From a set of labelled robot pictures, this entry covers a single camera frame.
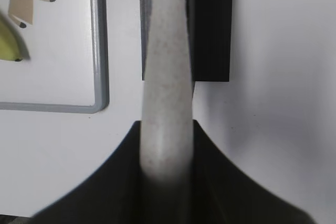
green object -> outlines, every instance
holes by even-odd
[[[0,59],[22,61],[15,29],[0,15]]]

white cylindrical object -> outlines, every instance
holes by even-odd
[[[171,217],[174,223],[185,222],[181,215],[188,209],[192,156],[192,80],[186,0],[153,0],[140,163],[148,207],[160,214],[166,208],[162,214],[166,217],[161,220]]]

white wall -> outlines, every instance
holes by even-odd
[[[199,83],[194,114],[260,184],[336,220],[336,0],[235,0],[230,83]]]

white surface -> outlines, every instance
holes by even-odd
[[[14,26],[30,60],[0,62],[0,102],[94,105],[90,0],[34,0],[33,25]]]
[[[318,223],[336,220],[336,0],[235,0],[230,83],[194,116],[236,165]]]
[[[336,0],[236,0],[232,81],[198,83],[194,117],[239,167],[334,224]],[[0,211],[30,216],[90,175],[141,114],[139,0],[107,0],[110,106],[0,111]]]
[[[194,150],[185,0],[153,0],[148,40],[140,164],[152,183],[176,186]]]

gray metal frame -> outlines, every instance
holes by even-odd
[[[95,84],[94,105],[76,106],[61,104],[0,102],[0,110],[93,114],[104,109],[109,102],[105,0],[91,0],[91,20],[93,43],[93,70]]]

